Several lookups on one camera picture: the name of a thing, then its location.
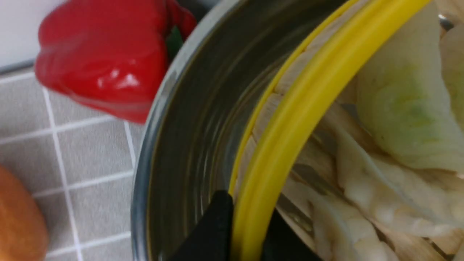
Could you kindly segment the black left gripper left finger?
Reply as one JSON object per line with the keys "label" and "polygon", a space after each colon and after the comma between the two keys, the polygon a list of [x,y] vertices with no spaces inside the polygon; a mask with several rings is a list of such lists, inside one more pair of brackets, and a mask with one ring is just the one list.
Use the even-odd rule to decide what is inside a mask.
{"label": "black left gripper left finger", "polygon": [[216,191],[203,217],[171,261],[227,261],[233,211],[232,196],[227,191]]}

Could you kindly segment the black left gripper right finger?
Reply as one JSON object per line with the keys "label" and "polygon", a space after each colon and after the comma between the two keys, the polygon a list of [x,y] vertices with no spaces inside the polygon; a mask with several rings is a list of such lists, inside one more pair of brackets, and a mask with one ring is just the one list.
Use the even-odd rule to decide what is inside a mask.
{"label": "black left gripper right finger", "polygon": [[274,210],[262,247],[262,261],[321,261]]}

